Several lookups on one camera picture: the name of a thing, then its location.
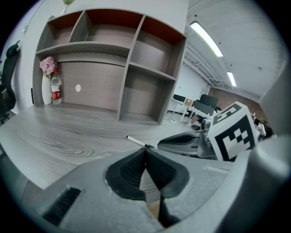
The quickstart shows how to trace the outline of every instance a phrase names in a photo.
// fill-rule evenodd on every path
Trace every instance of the black chair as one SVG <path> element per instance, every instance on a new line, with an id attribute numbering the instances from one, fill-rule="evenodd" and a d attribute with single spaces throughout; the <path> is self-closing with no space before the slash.
<path id="1" fill-rule="evenodd" d="M 0 85 L 0 121 L 4 123 L 9 118 L 8 111 L 13 109 L 16 104 L 15 93 L 11 87 L 12 75 L 20 56 L 18 47 L 19 41 L 12 45 L 6 52 L 6 59 L 3 65 L 2 82 Z"/>

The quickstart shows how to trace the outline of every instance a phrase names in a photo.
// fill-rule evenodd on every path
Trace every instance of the red label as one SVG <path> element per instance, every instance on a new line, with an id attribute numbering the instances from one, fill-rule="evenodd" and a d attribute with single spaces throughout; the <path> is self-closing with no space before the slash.
<path id="1" fill-rule="evenodd" d="M 52 92 L 51 92 L 51 98 L 52 98 L 53 100 L 58 100 L 58 99 L 60 99 L 60 91 L 52 91 Z"/>

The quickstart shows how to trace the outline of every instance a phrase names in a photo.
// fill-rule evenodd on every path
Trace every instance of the ceiling light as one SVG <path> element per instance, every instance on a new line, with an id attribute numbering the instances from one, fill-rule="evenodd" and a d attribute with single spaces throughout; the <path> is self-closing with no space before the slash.
<path id="1" fill-rule="evenodd" d="M 220 49 L 217 47 L 216 43 L 212 40 L 210 35 L 208 35 L 208 33 L 197 22 L 192 23 L 190 27 L 194 29 L 194 31 L 197 32 L 205 40 L 209 47 L 214 51 L 216 56 L 223 56 Z"/>
<path id="2" fill-rule="evenodd" d="M 233 77 L 233 74 L 228 72 L 227 75 L 229 76 L 229 79 L 231 80 L 231 84 L 233 86 L 236 86 L 236 81 L 235 81 L 235 78 Z"/>

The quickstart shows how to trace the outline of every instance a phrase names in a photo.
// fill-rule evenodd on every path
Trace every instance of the white vase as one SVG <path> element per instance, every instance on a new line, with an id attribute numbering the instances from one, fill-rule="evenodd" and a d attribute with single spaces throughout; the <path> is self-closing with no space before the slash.
<path id="1" fill-rule="evenodd" d="M 44 104 L 50 104 L 51 103 L 50 78 L 47 78 L 45 75 L 42 76 L 41 91 Z"/>
<path id="2" fill-rule="evenodd" d="M 67 11 L 67 9 L 68 9 L 68 5 L 65 5 L 65 8 L 63 9 L 63 11 L 62 11 L 62 13 L 60 14 L 60 16 L 61 16 L 61 15 L 64 15 L 65 12 Z"/>

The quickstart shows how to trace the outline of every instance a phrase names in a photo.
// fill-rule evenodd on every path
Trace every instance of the brown wall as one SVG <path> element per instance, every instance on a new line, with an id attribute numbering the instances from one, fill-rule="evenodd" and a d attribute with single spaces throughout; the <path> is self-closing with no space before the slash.
<path id="1" fill-rule="evenodd" d="M 251 113 L 255 112 L 257 119 L 268 122 L 261 106 L 253 100 L 216 88 L 210 88 L 208 95 L 218 98 L 217 106 L 221 109 L 224 109 L 233 102 L 238 101 L 244 105 L 247 105 Z"/>

